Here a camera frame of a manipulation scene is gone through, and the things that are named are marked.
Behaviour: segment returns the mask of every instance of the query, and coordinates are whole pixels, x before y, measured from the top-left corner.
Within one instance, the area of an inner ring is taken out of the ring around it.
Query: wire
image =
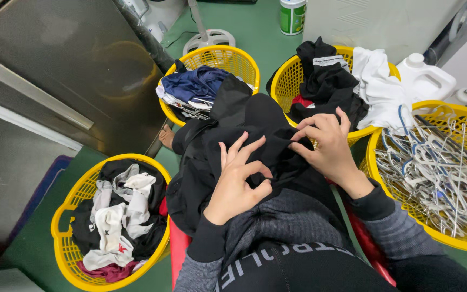
[[[196,23],[196,21],[194,20],[194,16],[192,15],[192,9],[191,9],[191,19],[194,23]]]
[[[164,47],[164,48],[166,49],[166,48],[168,48],[168,47],[172,46],[172,44],[173,44],[173,43],[175,43],[175,42],[177,42],[177,41],[178,41],[178,39],[180,39],[180,38],[181,38],[181,36],[183,36],[183,34],[184,34],[184,33],[199,33],[199,32],[193,32],[193,31],[184,31],[184,32],[182,32],[182,33],[179,35],[179,37],[178,37],[177,39],[173,40],[173,41],[172,41],[172,42],[171,42],[171,43],[170,43],[168,46],[166,46],[166,47]]]

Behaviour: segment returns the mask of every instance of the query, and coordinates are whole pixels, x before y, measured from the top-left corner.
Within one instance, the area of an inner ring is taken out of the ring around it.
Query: beige sock
[[[172,132],[169,125],[164,125],[164,129],[160,131],[160,136],[158,138],[165,147],[172,150],[172,140],[174,139],[174,132]]]

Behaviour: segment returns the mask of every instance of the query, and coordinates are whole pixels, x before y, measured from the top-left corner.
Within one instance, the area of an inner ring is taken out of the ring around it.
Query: finger
[[[296,126],[296,128],[299,129],[299,130],[302,130],[307,126],[315,125],[318,129],[324,130],[325,127],[328,125],[328,122],[326,121],[324,115],[326,115],[326,114],[316,114],[314,116],[307,117],[307,118],[303,119]]]
[[[252,174],[256,174],[257,172],[260,172],[261,174],[263,174],[265,178],[273,178],[273,175],[271,174],[271,171],[269,170],[269,168],[258,160],[254,162],[250,162],[241,167],[241,175],[244,179],[246,179],[248,176]]]
[[[239,137],[239,139],[237,139],[237,141],[235,141],[235,143],[228,149],[226,163],[230,163],[232,162],[232,160],[234,160],[235,156],[237,156],[239,149],[241,148],[242,144],[246,141],[246,139],[248,139],[248,132],[244,131],[241,137]]]
[[[273,188],[269,179],[265,179],[258,187],[247,192],[248,196],[252,196],[256,203],[260,202],[263,198],[271,194]]]
[[[225,168],[226,165],[226,145],[223,142],[219,142],[219,148],[221,149],[221,169]]]
[[[336,108],[336,114],[340,117],[340,129],[341,132],[347,136],[349,134],[349,130],[351,128],[351,121],[349,121],[349,117],[347,117],[347,114],[341,110],[340,107]]]
[[[340,123],[334,114],[324,114],[324,117],[334,130],[340,129]]]
[[[314,151],[307,149],[304,145],[297,142],[289,144],[288,148],[295,151],[298,155],[302,156],[307,161],[310,161],[311,156],[314,154]]]
[[[304,129],[296,132],[295,135],[291,137],[291,141],[298,142],[303,137],[313,138],[318,141],[322,136],[322,133],[323,131],[320,129],[311,126],[306,126]]]
[[[266,142],[266,136],[262,136],[257,141],[255,141],[255,142],[241,148],[241,150],[239,151],[239,153],[235,157],[236,163],[246,164],[246,161],[248,160],[250,155],[253,153],[253,151],[257,150],[259,147],[264,145],[265,142]]]

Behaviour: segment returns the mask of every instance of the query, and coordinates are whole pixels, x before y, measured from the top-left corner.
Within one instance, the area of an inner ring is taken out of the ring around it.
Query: red logo on sock
[[[125,247],[123,247],[120,243],[118,244],[118,251],[121,253],[124,253],[124,250],[127,250]]]

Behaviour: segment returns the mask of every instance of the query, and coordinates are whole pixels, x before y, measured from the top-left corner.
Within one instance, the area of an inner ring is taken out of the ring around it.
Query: yellow laundry basket
[[[114,283],[108,283],[104,278],[92,278],[87,276],[86,274],[82,273],[81,270],[77,267],[77,262],[81,261],[84,257],[80,252],[77,245],[73,243],[72,240],[72,233],[73,230],[70,225],[62,226],[63,229],[67,229],[66,232],[59,231],[59,220],[61,219],[61,215],[66,210],[74,210],[78,204],[82,200],[91,199],[96,191],[96,180],[99,176],[100,169],[102,166],[108,162],[113,160],[121,160],[132,158],[139,161],[146,162],[156,169],[158,169],[161,174],[165,178],[165,182],[168,184],[170,182],[170,175],[165,170],[161,164],[144,155],[140,154],[122,154],[113,156],[108,158],[90,170],[88,170],[79,180],[73,188],[69,191],[66,200],[64,203],[57,209],[54,214],[53,219],[51,220],[51,235],[54,237],[54,252],[55,252],[55,260],[57,261],[57,265],[62,272],[62,275],[66,277],[66,279],[72,283],[75,287],[80,288],[85,291],[93,291],[93,292],[105,292],[120,289],[125,287],[126,285],[131,284],[133,281],[141,277],[147,270],[149,270],[156,262],[160,259],[167,256],[170,253],[169,247],[167,247],[167,243],[169,242],[169,220],[167,219],[167,228],[165,229],[165,234],[161,239],[161,242],[158,248],[154,251],[149,261],[145,263],[139,270],[134,272],[129,277],[120,280]]]
[[[203,65],[224,69],[255,87],[253,94],[259,92],[261,73],[259,67],[245,51],[231,46],[208,46],[194,50],[179,59],[189,69],[197,69]],[[176,71],[176,65],[167,71],[165,76]],[[185,122],[178,119],[168,104],[160,99],[161,109],[165,115],[178,126],[184,126]]]
[[[337,53],[343,56],[343,59],[349,64],[349,69],[352,71],[352,52],[354,48],[335,46]],[[389,63],[390,75],[396,76],[399,80],[399,71],[393,64]],[[277,101],[284,113],[289,112],[291,104],[295,96],[300,94],[300,83],[303,82],[303,70],[300,58],[293,56],[286,63],[284,63],[279,70],[276,72],[273,82],[271,83],[271,97]],[[293,127],[297,126],[297,123],[293,122],[287,115],[288,122]],[[365,129],[350,132],[347,137],[349,146],[352,146],[361,137],[370,135],[376,127],[369,126]]]
[[[421,116],[423,116],[431,124],[438,125],[438,126],[444,126],[448,124],[448,119],[450,123],[454,120],[457,120],[458,124],[465,123],[466,129],[467,129],[467,107],[444,103],[442,101],[436,101],[436,100],[422,101],[422,102],[413,104],[413,109],[415,110],[425,109],[425,108],[436,109],[433,113],[421,114]],[[404,198],[404,196],[401,193],[399,193],[396,190],[391,190],[392,188],[389,188],[387,185],[385,185],[384,181],[381,179],[381,176],[378,172],[378,167],[376,164],[375,149],[384,150],[383,144],[381,142],[381,129],[382,128],[378,128],[372,133],[372,136],[368,142],[367,155],[365,159],[363,160],[363,162],[360,164],[360,170],[365,172],[367,176],[369,176],[370,178],[373,178],[377,180],[379,183],[381,183],[387,196],[392,197],[392,198],[399,197],[405,200],[406,198]],[[442,129],[441,131],[444,133],[448,133],[448,130]],[[455,140],[459,144],[462,143],[462,137],[460,138],[457,137]],[[467,140],[464,143],[464,147],[467,150]],[[420,208],[420,206],[415,202],[412,202],[412,204],[410,205],[407,205],[404,203],[402,206],[402,209],[407,210],[410,216],[414,217],[417,220],[417,222],[425,228],[425,231],[430,236],[432,236],[432,238],[434,238],[438,242],[444,243],[451,247],[467,251],[467,237],[453,238],[451,236],[447,236],[447,235],[440,233],[437,229],[433,229],[429,225],[426,225],[425,224],[426,216],[422,214],[421,212],[419,212],[417,210],[418,208]]]

